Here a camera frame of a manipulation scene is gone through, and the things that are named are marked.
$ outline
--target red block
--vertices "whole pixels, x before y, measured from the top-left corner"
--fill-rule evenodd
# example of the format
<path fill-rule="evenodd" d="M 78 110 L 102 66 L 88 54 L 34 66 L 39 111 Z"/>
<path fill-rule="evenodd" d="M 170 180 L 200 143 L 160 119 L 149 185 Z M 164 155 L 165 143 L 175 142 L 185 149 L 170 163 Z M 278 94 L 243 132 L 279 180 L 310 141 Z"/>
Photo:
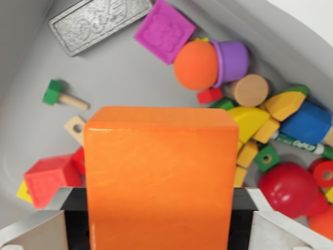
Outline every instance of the red block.
<path fill-rule="evenodd" d="M 73 164 L 77 172 L 85 174 L 85 164 L 84 164 L 84 148 L 80 147 L 72 157 Z"/>
<path fill-rule="evenodd" d="M 197 98 L 200 104 L 204 104 L 223 98 L 223 93 L 221 89 L 208 89 L 198 93 Z"/>
<path fill-rule="evenodd" d="M 24 174 L 35 208 L 44 208 L 60 187 L 82 186 L 72 155 L 40 159 Z"/>

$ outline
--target beige wooden block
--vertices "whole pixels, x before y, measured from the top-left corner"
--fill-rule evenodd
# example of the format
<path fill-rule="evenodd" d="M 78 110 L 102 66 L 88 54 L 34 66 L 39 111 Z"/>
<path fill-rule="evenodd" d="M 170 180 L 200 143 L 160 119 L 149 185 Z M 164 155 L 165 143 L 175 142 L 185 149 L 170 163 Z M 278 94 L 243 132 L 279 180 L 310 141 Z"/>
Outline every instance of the beige wooden block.
<path fill-rule="evenodd" d="M 73 117 L 64 125 L 64 128 L 70 133 L 70 135 L 82 146 L 84 125 L 85 121 L 80 116 Z"/>
<path fill-rule="evenodd" d="M 268 83 L 257 74 L 248 74 L 242 79 L 232 82 L 230 92 L 240 106 L 256 107 L 268 96 Z"/>
<path fill-rule="evenodd" d="M 236 174 L 235 174 L 235 182 L 234 182 L 234 188 L 241 188 L 244 183 L 244 179 L 246 177 L 246 174 L 248 173 L 248 170 L 242 167 L 236 167 Z"/>
<path fill-rule="evenodd" d="M 272 135 L 280 128 L 280 122 L 270 117 L 252 136 L 258 142 L 266 144 Z"/>
<path fill-rule="evenodd" d="M 256 142 L 248 141 L 238 153 L 237 165 L 248 168 L 258 151 Z"/>

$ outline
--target blue wooden block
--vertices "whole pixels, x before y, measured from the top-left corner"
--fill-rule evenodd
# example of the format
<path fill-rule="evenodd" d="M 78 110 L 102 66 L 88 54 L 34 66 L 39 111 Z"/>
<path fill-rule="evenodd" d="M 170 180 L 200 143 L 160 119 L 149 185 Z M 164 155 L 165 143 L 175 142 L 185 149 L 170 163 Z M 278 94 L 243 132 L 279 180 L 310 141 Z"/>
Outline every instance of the blue wooden block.
<path fill-rule="evenodd" d="M 332 126 L 331 114 L 304 101 L 301 108 L 281 123 L 280 132 L 309 144 L 321 142 Z"/>

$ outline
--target orange ball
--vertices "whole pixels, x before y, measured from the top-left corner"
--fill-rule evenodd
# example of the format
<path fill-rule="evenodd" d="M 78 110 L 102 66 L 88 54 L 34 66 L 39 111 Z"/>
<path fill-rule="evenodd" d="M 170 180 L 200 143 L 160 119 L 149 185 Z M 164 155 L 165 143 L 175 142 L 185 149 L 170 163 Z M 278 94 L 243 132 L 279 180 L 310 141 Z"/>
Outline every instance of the orange ball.
<path fill-rule="evenodd" d="M 214 46 L 204 41 L 187 43 L 174 61 L 174 72 L 185 88 L 208 89 L 219 75 L 219 62 Z"/>
<path fill-rule="evenodd" d="M 333 225 L 333 206 L 330 206 L 325 213 L 309 218 L 309 227 L 313 231 L 333 241 L 332 225 Z"/>

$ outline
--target wooden handle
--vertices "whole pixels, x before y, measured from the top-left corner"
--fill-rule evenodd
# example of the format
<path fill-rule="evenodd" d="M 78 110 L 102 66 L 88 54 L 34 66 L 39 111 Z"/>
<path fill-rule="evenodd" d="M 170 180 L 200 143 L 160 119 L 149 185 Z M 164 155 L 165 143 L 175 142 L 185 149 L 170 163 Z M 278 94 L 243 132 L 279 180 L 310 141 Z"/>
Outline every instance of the wooden handle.
<path fill-rule="evenodd" d="M 69 95 L 65 95 L 65 94 L 60 94 L 59 95 L 59 101 L 63 102 L 63 103 L 67 103 L 69 105 L 72 105 L 76 108 L 80 108 L 82 110 L 87 110 L 89 109 L 89 104 L 88 103 L 85 103 L 79 99 L 76 99 L 72 96 L 69 96 Z"/>

